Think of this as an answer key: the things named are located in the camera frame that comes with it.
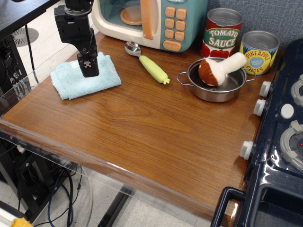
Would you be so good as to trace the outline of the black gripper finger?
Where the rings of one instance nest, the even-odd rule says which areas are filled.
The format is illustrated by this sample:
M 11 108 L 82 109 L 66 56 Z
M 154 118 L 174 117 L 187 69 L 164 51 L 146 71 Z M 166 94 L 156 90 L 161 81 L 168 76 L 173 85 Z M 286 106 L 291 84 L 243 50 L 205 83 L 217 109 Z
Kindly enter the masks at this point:
M 90 76 L 98 76 L 99 69 L 98 69 L 98 54 L 94 53 L 90 57 Z
M 90 76 L 90 59 L 87 55 L 77 54 L 78 63 L 84 77 Z

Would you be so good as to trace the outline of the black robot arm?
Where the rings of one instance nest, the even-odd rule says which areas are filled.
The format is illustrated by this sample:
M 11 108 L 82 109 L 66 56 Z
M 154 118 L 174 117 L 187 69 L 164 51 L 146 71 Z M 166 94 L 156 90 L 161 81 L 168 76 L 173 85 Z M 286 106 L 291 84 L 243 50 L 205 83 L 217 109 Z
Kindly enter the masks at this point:
M 66 0 L 54 9 L 60 39 L 79 51 L 78 63 L 86 78 L 99 75 L 97 44 L 88 18 L 92 6 L 92 0 Z

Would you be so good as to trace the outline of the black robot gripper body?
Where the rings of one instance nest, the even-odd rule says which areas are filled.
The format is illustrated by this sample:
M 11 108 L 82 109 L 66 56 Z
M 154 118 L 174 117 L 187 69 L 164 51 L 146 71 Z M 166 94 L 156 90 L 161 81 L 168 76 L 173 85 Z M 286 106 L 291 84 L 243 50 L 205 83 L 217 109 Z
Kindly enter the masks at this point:
M 91 4 L 65 4 L 54 9 L 61 41 L 74 45 L 83 55 L 97 50 L 94 31 L 88 18 L 91 11 Z

